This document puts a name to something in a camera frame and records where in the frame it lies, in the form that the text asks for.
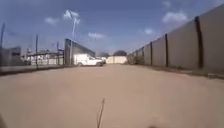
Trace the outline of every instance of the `light pole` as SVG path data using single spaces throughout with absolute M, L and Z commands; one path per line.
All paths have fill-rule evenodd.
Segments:
M 57 42 L 57 60 L 58 60 L 58 65 L 60 65 L 60 59 L 59 59 L 59 42 Z
M 3 50 L 2 43 L 3 43 L 4 32 L 5 32 L 5 23 L 2 24 L 2 30 L 0 35 L 0 71 L 2 68 L 2 50 Z
M 36 35 L 36 69 L 38 70 L 38 34 Z

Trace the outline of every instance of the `low building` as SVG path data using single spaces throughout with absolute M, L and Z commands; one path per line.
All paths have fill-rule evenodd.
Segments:
M 106 59 L 107 64 L 125 64 L 127 63 L 126 56 L 110 56 Z
M 31 65 L 63 65 L 63 53 L 41 50 L 35 54 L 28 54 L 26 61 Z
M 70 39 L 65 39 L 65 64 L 70 65 L 71 60 L 73 60 L 73 55 L 74 54 L 88 54 L 92 57 L 95 57 L 96 53 L 85 46 L 82 46 L 74 41 L 71 41 Z
M 22 66 L 21 47 L 1 48 L 1 66 Z

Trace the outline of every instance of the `dirt ground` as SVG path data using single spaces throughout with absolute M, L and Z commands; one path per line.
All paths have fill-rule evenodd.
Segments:
M 0 125 L 96 128 L 103 98 L 101 128 L 224 127 L 223 80 L 122 65 L 1 77 Z

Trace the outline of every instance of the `cloud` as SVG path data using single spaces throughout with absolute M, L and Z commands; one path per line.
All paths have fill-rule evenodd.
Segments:
M 170 1 L 164 1 L 163 6 L 166 7 L 166 8 L 170 8 L 172 6 L 172 4 L 171 4 Z
M 155 34 L 155 31 L 152 28 L 139 29 L 137 32 L 141 34 L 146 34 L 146 35 Z
M 162 21 L 163 23 L 184 23 L 188 21 L 188 16 L 182 11 L 167 12 Z
M 76 19 L 76 20 L 74 21 L 74 23 L 75 23 L 75 24 L 79 24 L 79 23 L 80 23 L 80 19 Z
M 88 36 L 95 39 L 101 39 L 105 37 L 105 35 L 99 33 L 89 33 Z
M 219 6 L 224 3 L 224 0 L 215 0 L 215 5 Z
M 65 13 L 64 13 L 64 15 L 63 15 L 63 18 L 65 20 L 72 19 L 72 18 L 78 19 L 78 17 L 79 17 L 79 13 L 74 12 L 74 11 L 70 11 L 70 10 L 66 10 Z
M 155 32 L 154 32 L 154 30 L 151 29 L 151 28 L 146 28 L 145 31 L 144 31 L 144 33 L 145 33 L 146 35 L 152 35 L 152 34 L 154 34 Z
M 58 23 L 58 19 L 47 17 L 44 19 L 44 22 L 51 24 L 51 25 L 56 25 Z
M 43 4 L 46 0 L 16 0 L 18 4 L 22 5 L 40 5 Z

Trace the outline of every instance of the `white vehicle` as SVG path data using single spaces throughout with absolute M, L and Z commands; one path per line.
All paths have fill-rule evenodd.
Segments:
M 87 66 L 87 65 L 96 65 L 96 66 L 102 66 L 103 60 L 102 59 L 96 59 L 94 57 L 91 57 L 88 54 L 75 54 L 74 55 L 74 65 L 78 66 Z
M 107 60 L 107 58 L 106 57 L 96 57 L 97 59 L 101 59 L 101 60 L 103 60 L 103 64 L 106 64 L 106 60 Z

